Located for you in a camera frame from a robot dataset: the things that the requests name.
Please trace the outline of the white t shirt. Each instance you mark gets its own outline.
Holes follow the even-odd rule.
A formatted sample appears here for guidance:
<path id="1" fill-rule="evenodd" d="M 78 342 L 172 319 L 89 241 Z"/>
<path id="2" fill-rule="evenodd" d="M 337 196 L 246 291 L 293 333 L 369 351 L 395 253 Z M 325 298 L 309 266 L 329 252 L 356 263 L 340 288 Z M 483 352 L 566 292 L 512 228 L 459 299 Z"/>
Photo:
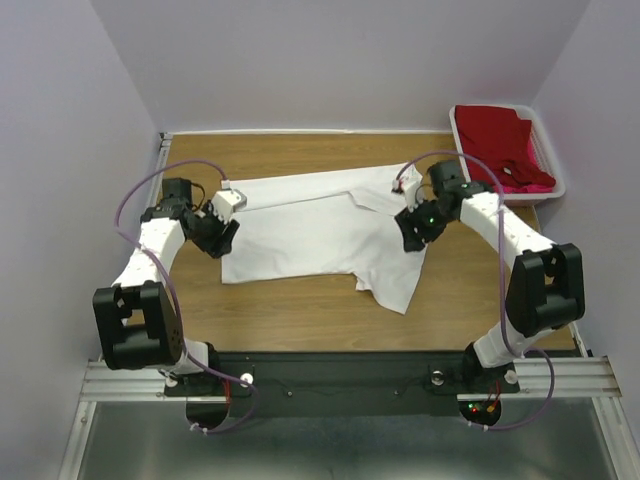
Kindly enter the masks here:
<path id="1" fill-rule="evenodd" d="M 225 284 L 352 274 L 359 291 L 393 312 L 407 312 L 425 259 L 407 253 L 394 219 L 406 205 L 393 193 L 398 165 L 239 180 L 247 206 L 231 253 L 221 260 Z"/>

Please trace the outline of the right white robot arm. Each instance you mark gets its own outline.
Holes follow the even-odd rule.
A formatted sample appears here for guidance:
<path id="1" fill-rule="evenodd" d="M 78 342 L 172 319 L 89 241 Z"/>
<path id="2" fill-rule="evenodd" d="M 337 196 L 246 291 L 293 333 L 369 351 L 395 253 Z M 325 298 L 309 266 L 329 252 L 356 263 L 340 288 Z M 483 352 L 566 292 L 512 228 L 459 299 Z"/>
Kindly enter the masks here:
<path id="1" fill-rule="evenodd" d="M 558 244 L 534 230 L 505 205 L 497 186 L 466 179 L 457 161 L 437 162 L 427 175 L 431 200 L 410 164 L 392 182 L 405 201 L 395 217 L 404 250 L 425 249 L 458 221 L 499 255 L 500 318 L 465 349 L 460 366 L 463 384 L 482 390 L 540 339 L 583 317 L 582 254 L 574 244 Z"/>

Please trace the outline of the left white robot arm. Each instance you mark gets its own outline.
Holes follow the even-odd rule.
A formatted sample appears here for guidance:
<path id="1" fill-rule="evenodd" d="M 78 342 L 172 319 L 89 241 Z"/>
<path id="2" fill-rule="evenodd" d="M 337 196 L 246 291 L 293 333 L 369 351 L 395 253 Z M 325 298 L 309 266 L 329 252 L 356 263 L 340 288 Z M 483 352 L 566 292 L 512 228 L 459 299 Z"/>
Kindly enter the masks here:
<path id="1" fill-rule="evenodd" d="M 97 289 L 92 299 L 107 367 L 156 369 L 170 396 L 230 392 L 215 348 L 186 338 L 168 278 L 187 243 L 213 259 L 230 253 L 240 227 L 233 216 L 247 199 L 224 180 L 213 197 L 196 203 L 192 194 L 196 186 L 184 178 L 163 180 L 160 199 L 141 215 L 140 235 L 124 270 L 111 286 Z"/>

